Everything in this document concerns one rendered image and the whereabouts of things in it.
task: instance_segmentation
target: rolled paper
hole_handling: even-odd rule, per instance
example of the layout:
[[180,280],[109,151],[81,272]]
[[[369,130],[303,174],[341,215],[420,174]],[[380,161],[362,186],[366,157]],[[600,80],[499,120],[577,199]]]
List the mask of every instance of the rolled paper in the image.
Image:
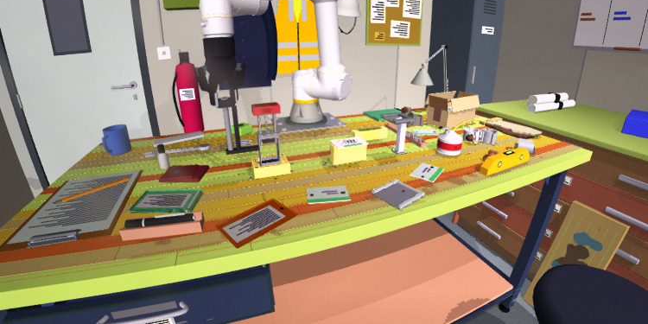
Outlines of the rolled paper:
[[576,105],[576,102],[574,100],[565,100],[565,102],[559,102],[559,103],[531,104],[531,105],[527,105],[527,107],[531,112],[540,112],[540,111],[564,109],[566,107],[572,107],[574,105]]
[[560,93],[544,93],[542,95],[531,95],[527,105],[531,104],[544,104],[544,103],[557,103],[558,101],[565,102],[569,96],[565,92]]

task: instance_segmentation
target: light switch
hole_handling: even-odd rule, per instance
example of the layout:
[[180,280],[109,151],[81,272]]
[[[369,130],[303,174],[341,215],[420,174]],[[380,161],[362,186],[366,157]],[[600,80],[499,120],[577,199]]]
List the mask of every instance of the light switch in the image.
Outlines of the light switch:
[[171,48],[170,47],[158,47],[157,48],[157,59],[158,60],[170,60],[171,59]]

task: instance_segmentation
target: mug handle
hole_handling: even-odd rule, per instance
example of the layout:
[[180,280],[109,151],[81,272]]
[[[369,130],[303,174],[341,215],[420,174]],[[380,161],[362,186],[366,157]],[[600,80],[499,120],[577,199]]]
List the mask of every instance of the mug handle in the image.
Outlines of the mug handle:
[[105,144],[105,139],[106,139],[107,137],[108,137],[108,136],[104,136],[103,138],[101,138],[101,141],[104,142],[104,149],[105,149],[108,153],[112,153],[112,149],[108,149],[108,146]]

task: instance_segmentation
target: white robotic arm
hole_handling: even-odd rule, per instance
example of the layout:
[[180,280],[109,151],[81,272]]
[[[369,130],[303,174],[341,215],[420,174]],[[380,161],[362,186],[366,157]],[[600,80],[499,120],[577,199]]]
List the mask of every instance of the white robotic arm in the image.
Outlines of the white robotic arm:
[[[200,0],[202,33],[207,38],[232,37],[233,17],[262,15],[270,0]],[[351,75],[340,60],[337,0],[311,0],[315,6],[320,67],[293,73],[290,120],[309,124],[322,119],[319,98],[343,100],[351,91]]]

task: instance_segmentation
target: blue mug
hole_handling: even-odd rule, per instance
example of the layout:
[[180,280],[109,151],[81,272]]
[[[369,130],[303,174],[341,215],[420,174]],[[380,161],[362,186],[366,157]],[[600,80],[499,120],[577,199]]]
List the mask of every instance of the blue mug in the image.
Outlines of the blue mug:
[[126,125],[117,124],[104,128],[104,149],[109,155],[119,156],[130,151],[130,139]]

